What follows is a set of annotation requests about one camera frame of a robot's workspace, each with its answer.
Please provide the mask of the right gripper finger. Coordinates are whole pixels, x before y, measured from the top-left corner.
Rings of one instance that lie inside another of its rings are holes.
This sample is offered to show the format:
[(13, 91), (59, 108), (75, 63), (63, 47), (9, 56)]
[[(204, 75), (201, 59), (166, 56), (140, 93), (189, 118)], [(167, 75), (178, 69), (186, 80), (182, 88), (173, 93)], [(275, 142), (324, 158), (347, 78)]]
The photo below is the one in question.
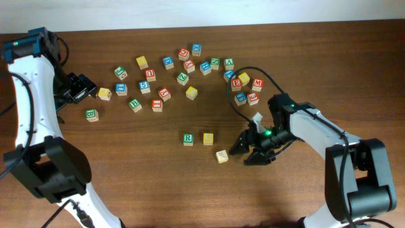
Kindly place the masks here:
[(249, 147), (252, 144), (252, 137), (249, 130), (244, 130), (238, 136), (236, 142), (231, 147), (230, 155), (243, 155), (249, 152)]
[(271, 158), (264, 152), (253, 149), (252, 153), (244, 160), (245, 166), (269, 165)]

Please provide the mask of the yellow S block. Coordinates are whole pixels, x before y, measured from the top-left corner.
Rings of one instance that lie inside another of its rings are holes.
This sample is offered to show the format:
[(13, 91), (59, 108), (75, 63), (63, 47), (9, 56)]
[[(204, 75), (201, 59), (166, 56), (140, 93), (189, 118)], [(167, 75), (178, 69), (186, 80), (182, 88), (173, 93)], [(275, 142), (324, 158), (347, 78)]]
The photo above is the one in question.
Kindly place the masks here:
[(203, 144), (205, 146), (213, 145), (213, 141), (214, 141), (214, 134), (213, 133), (204, 133), (203, 134)]
[(216, 152), (216, 159), (218, 163), (225, 163), (228, 161), (228, 155), (226, 150)]

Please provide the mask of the green R block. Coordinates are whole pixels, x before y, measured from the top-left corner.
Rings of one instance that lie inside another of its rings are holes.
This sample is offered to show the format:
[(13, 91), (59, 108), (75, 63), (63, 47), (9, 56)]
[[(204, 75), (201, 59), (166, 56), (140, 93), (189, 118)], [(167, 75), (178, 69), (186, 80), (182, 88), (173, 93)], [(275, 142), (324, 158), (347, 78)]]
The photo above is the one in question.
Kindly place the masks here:
[(193, 134), (184, 134), (183, 135), (183, 144), (184, 144), (184, 146), (193, 146), (194, 145), (194, 135)]

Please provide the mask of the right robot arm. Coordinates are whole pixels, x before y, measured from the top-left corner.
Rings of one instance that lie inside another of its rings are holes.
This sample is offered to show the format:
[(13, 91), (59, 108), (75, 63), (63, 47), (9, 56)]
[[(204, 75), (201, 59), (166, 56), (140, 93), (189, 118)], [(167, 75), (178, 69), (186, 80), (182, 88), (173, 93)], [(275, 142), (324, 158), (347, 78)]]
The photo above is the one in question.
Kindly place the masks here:
[(274, 126), (261, 115), (249, 119), (230, 149), (248, 154), (244, 164), (269, 165), (296, 141), (310, 145), (325, 160), (325, 204), (297, 221), (297, 227), (367, 227), (377, 215), (397, 206), (387, 150), (379, 139), (362, 139), (327, 120), (311, 103), (296, 103), (286, 93), (268, 100)]

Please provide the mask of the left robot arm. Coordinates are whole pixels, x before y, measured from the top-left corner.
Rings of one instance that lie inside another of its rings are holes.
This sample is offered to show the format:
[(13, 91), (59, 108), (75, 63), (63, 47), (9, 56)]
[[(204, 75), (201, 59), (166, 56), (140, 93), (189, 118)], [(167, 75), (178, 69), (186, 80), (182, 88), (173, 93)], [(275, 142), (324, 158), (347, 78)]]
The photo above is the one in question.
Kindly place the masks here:
[(18, 130), (15, 150), (4, 154), (1, 175), (11, 173), (36, 198), (56, 203), (82, 227), (123, 227), (97, 195), (87, 157), (59, 127), (61, 108), (97, 93), (85, 75), (63, 71), (63, 43), (44, 27), (4, 43), (1, 56), (14, 83)]

